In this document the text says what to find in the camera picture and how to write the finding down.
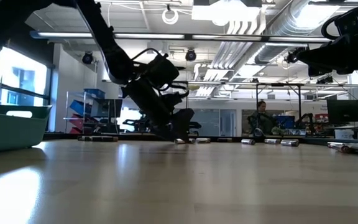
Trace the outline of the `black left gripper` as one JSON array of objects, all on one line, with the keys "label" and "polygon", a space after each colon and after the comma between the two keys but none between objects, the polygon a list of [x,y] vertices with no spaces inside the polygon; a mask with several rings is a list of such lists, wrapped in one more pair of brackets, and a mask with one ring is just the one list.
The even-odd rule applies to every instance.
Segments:
[{"label": "black left gripper", "polygon": [[167,93],[159,95],[147,79],[137,79],[121,88],[123,97],[129,97],[146,115],[149,129],[164,140],[175,142],[181,139],[190,142],[188,128],[194,111],[191,108],[179,109],[173,112],[175,105],[188,96],[185,93]]}]

